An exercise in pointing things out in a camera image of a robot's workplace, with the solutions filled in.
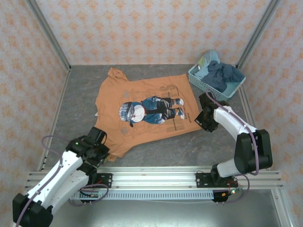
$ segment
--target gray mat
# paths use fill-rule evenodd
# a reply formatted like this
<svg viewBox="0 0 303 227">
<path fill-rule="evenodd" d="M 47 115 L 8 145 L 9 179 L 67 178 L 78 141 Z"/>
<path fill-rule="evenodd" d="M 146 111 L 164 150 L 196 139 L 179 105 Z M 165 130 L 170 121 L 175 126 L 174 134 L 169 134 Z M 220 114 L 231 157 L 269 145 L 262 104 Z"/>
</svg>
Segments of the gray mat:
<svg viewBox="0 0 303 227">
<path fill-rule="evenodd" d="M 95 100 L 110 65 L 73 66 L 63 98 L 54 134 L 69 140 L 86 135 L 95 125 Z M 174 76 L 187 73 L 192 65 L 116 65 L 129 80 Z M 198 101 L 202 90 L 191 85 Z M 245 114 L 238 92 L 228 100 L 233 110 L 244 120 Z M 51 148 L 64 152 L 67 143 L 53 139 Z M 180 136 L 138 145 L 116 162 L 105 166 L 210 166 L 233 157 L 235 141 L 219 125 L 212 133 L 203 129 Z M 58 157 L 49 154 L 46 167 L 53 167 Z"/>
</svg>

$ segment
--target printed graphic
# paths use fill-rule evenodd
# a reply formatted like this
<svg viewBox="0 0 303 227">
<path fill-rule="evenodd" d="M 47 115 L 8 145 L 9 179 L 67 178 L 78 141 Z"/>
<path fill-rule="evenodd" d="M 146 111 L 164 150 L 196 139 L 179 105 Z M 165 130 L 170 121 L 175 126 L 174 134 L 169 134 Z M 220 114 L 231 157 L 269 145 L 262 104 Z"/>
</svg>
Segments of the printed graphic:
<svg viewBox="0 0 303 227">
<path fill-rule="evenodd" d="M 134 123 L 145 121 L 149 124 L 163 124 L 166 120 L 179 117 L 185 119 L 185 113 L 181 107 L 173 108 L 174 105 L 184 105 L 181 98 L 149 97 L 141 102 L 125 102 L 119 109 L 120 119 L 128 122 L 131 127 Z"/>
</svg>

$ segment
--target patterned wallpaper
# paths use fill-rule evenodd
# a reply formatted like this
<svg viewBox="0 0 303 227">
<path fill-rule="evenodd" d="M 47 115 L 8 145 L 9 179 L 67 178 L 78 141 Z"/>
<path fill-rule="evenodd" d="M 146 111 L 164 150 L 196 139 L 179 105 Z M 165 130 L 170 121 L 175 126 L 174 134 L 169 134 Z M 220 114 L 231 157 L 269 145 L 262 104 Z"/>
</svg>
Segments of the patterned wallpaper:
<svg viewBox="0 0 303 227">
<path fill-rule="evenodd" d="M 0 1 L 0 226 L 36 170 L 66 70 L 24 0 Z"/>
<path fill-rule="evenodd" d="M 258 128 L 269 131 L 274 168 L 283 171 L 303 224 L 303 4 L 281 1 L 243 72 Z"/>
<path fill-rule="evenodd" d="M 270 0 L 37 0 L 71 65 L 238 63 Z"/>
</svg>

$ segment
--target gray floor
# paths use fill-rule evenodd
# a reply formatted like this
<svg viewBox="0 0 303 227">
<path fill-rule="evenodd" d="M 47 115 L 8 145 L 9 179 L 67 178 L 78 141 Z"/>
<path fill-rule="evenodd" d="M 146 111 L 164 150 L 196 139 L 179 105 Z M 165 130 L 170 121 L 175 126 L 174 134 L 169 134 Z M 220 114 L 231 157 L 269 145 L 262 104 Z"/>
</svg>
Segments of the gray floor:
<svg viewBox="0 0 303 227">
<path fill-rule="evenodd" d="M 92 206 L 65 203 L 52 227 L 279 227 L 270 190 L 252 190 L 241 201 L 216 206 L 212 201 L 100 201 Z"/>
<path fill-rule="evenodd" d="M 86 135 L 96 123 L 95 100 L 110 65 L 73 66 L 55 127 L 55 135 L 69 140 Z M 187 73 L 192 65 L 116 65 L 131 81 Z M 197 103 L 202 91 L 191 86 Z M 228 100 L 233 110 L 245 120 L 238 92 Z M 51 147 L 64 152 L 66 142 L 54 139 Z M 105 166 L 210 166 L 233 157 L 235 141 L 219 126 L 213 133 L 204 130 L 138 145 L 116 162 Z M 49 154 L 46 167 L 53 167 L 58 157 Z"/>
</svg>

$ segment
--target orange patterned wall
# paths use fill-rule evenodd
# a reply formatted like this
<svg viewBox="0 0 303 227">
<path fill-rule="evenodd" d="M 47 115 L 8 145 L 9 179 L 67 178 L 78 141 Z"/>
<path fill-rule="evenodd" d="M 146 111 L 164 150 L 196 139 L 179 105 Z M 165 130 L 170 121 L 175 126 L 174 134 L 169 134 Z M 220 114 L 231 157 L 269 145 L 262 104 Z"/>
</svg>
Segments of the orange patterned wall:
<svg viewBox="0 0 303 227">
<path fill-rule="evenodd" d="M 238 63 L 270 0 L 38 0 L 71 65 Z"/>
<path fill-rule="evenodd" d="M 303 4 L 281 1 L 243 73 L 258 128 L 269 131 L 274 168 L 283 171 L 303 223 Z"/>
<path fill-rule="evenodd" d="M 52 125 L 66 70 L 24 0 L 0 1 L 0 225 Z"/>
</svg>

